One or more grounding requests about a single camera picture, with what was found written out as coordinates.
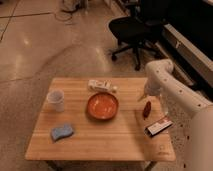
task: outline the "small box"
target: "small box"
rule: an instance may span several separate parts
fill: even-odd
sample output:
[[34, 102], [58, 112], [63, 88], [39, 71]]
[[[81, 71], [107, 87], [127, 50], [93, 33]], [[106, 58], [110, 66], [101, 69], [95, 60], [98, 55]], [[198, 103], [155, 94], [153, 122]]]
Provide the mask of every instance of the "small box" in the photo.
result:
[[172, 124], [173, 122], [167, 116], [165, 116], [157, 122], [153, 123], [152, 125], [146, 127], [145, 133], [148, 136], [153, 137], [168, 128], [169, 126], [171, 126]]

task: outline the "white cup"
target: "white cup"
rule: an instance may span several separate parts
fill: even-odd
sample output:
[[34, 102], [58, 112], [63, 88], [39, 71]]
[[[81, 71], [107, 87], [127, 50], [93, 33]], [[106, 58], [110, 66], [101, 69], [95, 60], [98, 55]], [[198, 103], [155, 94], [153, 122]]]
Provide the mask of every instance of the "white cup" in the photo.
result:
[[53, 90], [47, 94], [47, 101], [57, 112], [64, 111], [64, 92], [61, 90]]

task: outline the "bowl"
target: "bowl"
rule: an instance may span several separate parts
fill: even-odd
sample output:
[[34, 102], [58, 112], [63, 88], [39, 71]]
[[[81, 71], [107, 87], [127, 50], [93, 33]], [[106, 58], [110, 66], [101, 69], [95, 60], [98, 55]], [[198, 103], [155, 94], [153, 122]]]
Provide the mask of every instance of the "bowl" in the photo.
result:
[[90, 97], [87, 113], [99, 120], [112, 119], [118, 111], [118, 100], [109, 93], [101, 92]]

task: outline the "black office chair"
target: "black office chair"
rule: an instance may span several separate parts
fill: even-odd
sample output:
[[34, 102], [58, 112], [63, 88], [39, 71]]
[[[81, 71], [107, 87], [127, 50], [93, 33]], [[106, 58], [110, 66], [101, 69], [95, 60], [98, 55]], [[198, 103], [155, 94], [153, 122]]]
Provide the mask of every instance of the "black office chair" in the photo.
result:
[[156, 48], [147, 46], [147, 41], [152, 44], [160, 38], [163, 25], [166, 24], [166, 16], [170, 0], [140, 0], [136, 3], [126, 3], [130, 10], [129, 17], [122, 17], [112, 20], [109, 28], [118, 40], [118, 45], [122, 42], [128, 46], [118, 49], [112, 53], [112, 60], [117, 60], [116, 54], [128, 49], [133, 49], [136, 55], [135, 70], [140, 70], [140, 59], [138, 48], [154, 51], [159, 55]]

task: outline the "wooden table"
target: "wooden table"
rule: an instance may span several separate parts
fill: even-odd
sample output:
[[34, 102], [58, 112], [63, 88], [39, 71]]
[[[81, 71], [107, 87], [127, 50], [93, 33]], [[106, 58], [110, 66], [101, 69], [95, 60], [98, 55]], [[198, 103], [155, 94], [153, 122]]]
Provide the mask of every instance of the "wooden table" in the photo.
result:
[[[88, 90], [89, 79], [106, 80], [118, 86], [114, 95], [119, 101], [119, 111], [114, 119], [102, 122], [86, 115], [87, 101], [96, 93]], [[49, 90], [64, 91], [65, 111], [57, 113], [44, 102], [25, 158], [44, 161], [153, 161], [150, 168], [156, 161], [174, 161], [175, 153], [167, 130], [154, 138], [144, 133], [146, 126], [164, 116], [157, 98], [137, 101], [145, 82], [146, 78], [53, 79]], [[141, 114], [148, 100], [152, 102], [152, 111], [144, 120]], [[50, 131], [64, 123], [70, 123], [75, 134], [54, 143]]]

